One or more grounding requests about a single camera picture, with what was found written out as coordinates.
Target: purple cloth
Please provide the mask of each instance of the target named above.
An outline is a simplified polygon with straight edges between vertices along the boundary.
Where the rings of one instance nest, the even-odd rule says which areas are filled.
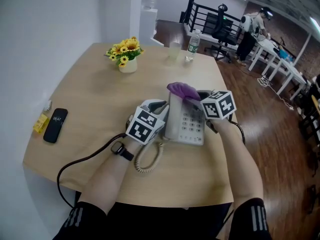
[[[166,87],[171,93],[177,95],[178,97],[182,98],[183,100],[186,98],[191,98],[196,101],[201,101],[197,90],[190,85],[183,83],[183,82],[173,82],[169,83]]]

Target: white power cable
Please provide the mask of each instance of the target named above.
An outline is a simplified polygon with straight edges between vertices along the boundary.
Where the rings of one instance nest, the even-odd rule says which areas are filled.
[[[144,155],[146,154],[146,151],[149,149],[149,147],[153,144],[154,142],[151,141],[149,142],[147,145],[145,145],[143,147],[143,149],[140,151],[140,153],[136,156],[135,161],[134,161],[134,167],[135,169],[142,174],[147,174],[150,173],[153,169],[155,169],[164,153],[164,146],[165,143],[164,142],[159,142],[158,143],[158,153],[156,154],[153,162],[147,166],[147,167],[140,167],[140,162],[142,160],[142,158],[144,157]]]
[[[271,90],[273,90],[275,92],[276,95],[278,95],[278,97],[280,98],[280,100],[283,101],[283,103],[290,109],[290,110],[294,110],[294,107],[291,106],[289,103],[287,103],[283,98],[281,98],[279,96],[279,94],[277,94],[277,92],[271,87],[271,84],[269,82],[269,80],[267,79],[267,77],[264,75],[263,77],[261,78],[258,78],[257,79],[258,83],[263,86],[263,87],[270,87]]]

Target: black cap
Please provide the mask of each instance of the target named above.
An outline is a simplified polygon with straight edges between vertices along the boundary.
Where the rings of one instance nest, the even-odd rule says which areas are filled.
[[[270,21],[271,17],[273,16],[271,9],[267,6],[262,7],[260,10],[260,13],[263,13],[269,21]]]

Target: smartwatch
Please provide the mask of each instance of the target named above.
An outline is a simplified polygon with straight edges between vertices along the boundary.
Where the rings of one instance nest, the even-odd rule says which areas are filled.
[[[112,145],[111,151],[115,155],[120,155],[129,161],[132,161],[132,159],[135,157],[125,148],[125,145],[120,141],[117,141]]]

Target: artificial flower bouquet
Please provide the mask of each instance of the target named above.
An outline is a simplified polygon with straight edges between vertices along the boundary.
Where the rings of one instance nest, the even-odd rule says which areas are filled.
[[[110,48],[105,56],[108,56],[120,68],[124,68],[129,61],[132,61],[144,50],[141,49],[139,41],[135,36],[130,39],[122,40],[121,43],[116,43]]]

